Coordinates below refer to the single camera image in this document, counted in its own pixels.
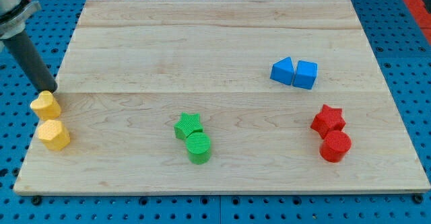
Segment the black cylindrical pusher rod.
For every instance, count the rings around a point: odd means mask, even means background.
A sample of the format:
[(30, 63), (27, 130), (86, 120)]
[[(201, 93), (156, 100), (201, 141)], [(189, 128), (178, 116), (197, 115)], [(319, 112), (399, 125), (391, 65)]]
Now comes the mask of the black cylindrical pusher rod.
[(25, 30), (4, 39), (3, 43), (37, 91), (54, 92), (57, 89), (55, 78)]

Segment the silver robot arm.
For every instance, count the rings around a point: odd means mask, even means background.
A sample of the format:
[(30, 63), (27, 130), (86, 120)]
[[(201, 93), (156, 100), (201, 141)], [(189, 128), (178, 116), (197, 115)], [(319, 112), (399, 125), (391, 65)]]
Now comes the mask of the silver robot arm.
[(40, 10), (38, 1), (1, 0), (1, 41), (35, 89), (54, 92), (57, 82), (26, 33), (26, 20)]

